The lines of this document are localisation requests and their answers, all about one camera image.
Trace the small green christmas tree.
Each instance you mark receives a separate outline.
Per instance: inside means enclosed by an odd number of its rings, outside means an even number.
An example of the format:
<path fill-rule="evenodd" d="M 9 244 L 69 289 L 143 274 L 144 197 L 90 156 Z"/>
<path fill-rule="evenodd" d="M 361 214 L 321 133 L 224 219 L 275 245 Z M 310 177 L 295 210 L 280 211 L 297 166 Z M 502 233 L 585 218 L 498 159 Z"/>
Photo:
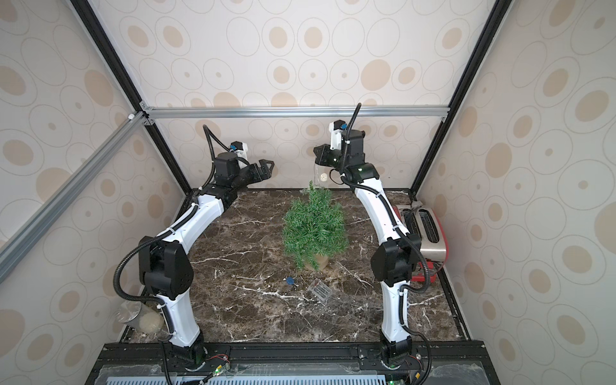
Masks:
<path fill-rule="evenodd" d="M 318 257 L 336 257 L 349 245 L 343 207 L 332 200 L 332 191 L 312 183 L 302 195 L 284 217 L 284 251 L 298 269 L 319 271 Z"/>

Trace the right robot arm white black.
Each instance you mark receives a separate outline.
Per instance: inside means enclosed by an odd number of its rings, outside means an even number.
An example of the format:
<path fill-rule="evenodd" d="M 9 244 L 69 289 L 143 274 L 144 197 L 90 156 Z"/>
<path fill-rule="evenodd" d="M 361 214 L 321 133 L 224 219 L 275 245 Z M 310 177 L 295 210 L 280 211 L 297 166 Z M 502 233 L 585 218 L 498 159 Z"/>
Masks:
<path fill-rule="evenodd" d="M 375 229 L 379 248 L 371 268 L 383 293 L 381 359 L 396 368 L 412 351 L 412 338 L 424 338 L 408 325 L 408 295 L 428 289 L 430 274 L 420 251 L 421 239 L 411 233 L 395 213 L 376 167 L 366 161 L 365 132 L 353 128 L 362 104 L 357 104 L 349 122 L 330 124 L 330 144 L 314 149 L 315 163 L 338 172 L 342 184 L 360 200 Z"/>

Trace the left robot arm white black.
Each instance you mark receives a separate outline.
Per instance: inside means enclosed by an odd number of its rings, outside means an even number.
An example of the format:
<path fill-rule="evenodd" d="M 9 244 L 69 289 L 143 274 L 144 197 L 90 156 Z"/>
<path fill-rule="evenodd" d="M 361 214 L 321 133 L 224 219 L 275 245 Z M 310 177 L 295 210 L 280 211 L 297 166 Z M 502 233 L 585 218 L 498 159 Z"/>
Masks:
<path fill-rule="evenodd" d="M 248 146 L 243 142 L 234 141 L 222 149 L 210 155 L 210 175 L 192 193 L 189 208 L 157 236 L 144 237 L 119 263 L 112 280 L 120 298 L 157 305 L 170 334 L 163 351 L 173 353 L 191 372 L 205 364 L 207 350 L 189 298 L 194 279 L 189 251 L 212 222 L 231 207 L 239 191 L 270 179 L 274 171 L 272 160 L 250 163 Z M 139 280 L 145 295 L 130 295 L 121 285 L 124 268 L 133 258 L 139 260 Z"/>

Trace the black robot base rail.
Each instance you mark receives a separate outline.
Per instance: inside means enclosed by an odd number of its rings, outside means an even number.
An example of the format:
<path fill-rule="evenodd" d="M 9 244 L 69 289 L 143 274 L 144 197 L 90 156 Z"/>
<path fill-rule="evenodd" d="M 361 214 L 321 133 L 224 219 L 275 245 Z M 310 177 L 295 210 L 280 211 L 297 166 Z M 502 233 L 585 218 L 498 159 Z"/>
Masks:
<path fill-rule="evenodd" d="M 111 343 L 88 384 L 498 384 L 484 343 Z"/>

